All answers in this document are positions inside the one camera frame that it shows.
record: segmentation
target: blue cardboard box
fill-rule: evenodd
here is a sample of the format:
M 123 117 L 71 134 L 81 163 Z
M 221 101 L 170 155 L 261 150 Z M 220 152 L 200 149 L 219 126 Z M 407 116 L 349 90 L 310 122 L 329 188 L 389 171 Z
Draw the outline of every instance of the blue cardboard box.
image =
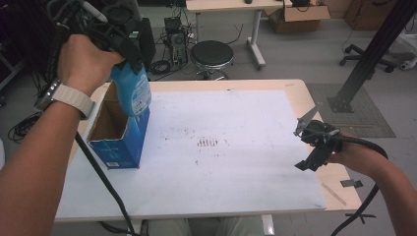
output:
M 88 143 L 109 169 L 139 168 L 149 108 L 137 117 L 123 113 L 110 84 L 88 136 Z

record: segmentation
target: box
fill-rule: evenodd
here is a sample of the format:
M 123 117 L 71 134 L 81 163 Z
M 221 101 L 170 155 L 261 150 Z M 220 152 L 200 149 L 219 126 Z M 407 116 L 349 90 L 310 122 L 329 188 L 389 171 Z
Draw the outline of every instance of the box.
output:
M 149 120 L 149 108 L 138 117 L 123 113 L 114 83 L 102 100 L 88 144 L 109 169 L 138 168 Z
M 292 7 L 284 0 L 284 8 L 269 15 L 269 23 L 275 32 L 308 32 L 319 28 L 320 20 L 329 19 L 328 6 Z
M 332 19 L 344 19 L 353 0 L 322 0 Z
M 286 22 L 283 19 L 282 11 L 282 9 L 279 9 L 273 14 L 269 15 L 268 18 L 271 27 L 277 33 L 316 31 L 320 26 L 320 20 Z
M 395 3 L 396 0 L 353 0 L 344 20 L 354 30 L 377 30 Z

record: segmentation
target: watch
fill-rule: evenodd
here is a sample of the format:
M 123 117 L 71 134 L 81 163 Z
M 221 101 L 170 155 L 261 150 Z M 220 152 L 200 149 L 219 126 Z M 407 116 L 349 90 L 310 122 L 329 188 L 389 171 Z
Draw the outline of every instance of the watch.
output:
M 87 120 L 94 108 L 94 102 L 83 92 L 70 88 L 55 80 L 51 83 L 43 97 L 39 98 L 34 104 L 34 108 L 44 111 L 54 101 L 61 101 L 79 109 L 82 119 Z

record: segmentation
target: white watch strap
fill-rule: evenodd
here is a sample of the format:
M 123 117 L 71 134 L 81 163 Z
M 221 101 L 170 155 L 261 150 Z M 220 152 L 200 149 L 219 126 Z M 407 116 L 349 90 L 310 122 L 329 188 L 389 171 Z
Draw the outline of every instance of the white watch strap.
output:
M 52 99 L 59 100 L 79 109 L 83 113 L 83 119 L 89 118 L 94 107 L 94 102 L 83 92 L 74 88 L 60 85 L 52 96 Z

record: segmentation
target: floor mat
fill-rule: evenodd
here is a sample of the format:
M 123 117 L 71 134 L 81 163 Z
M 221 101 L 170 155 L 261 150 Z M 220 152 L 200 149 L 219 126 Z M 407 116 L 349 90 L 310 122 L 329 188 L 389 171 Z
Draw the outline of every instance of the floor mat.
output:
M 327 98 L 335 97 L 342 86 L 339 84 L 307 84 L 307 89 L 313 100 L 323 103 L 320 115 L 324 122 L 356 137 L 395 138 L 395 133 L 364 88 L 359 89 L 350 103 L 354 108 L 353 113 L 332 112 Z

